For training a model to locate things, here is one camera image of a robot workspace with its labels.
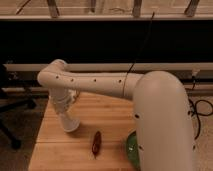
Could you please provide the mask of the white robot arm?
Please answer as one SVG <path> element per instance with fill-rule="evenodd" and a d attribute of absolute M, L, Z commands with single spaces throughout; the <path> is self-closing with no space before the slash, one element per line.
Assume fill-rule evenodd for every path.
<path fill-rule="evenodd" d="M 133 102 L 133 117 L 142 171 L 196 171 L 196 151 L 188 95 L 183 84 L 166 71 L 137 73 L 72 73 L 56 59 L 37 80 L 66 132 L 80 121 L 67 114 L 73 91 L 90 92 Z"/>

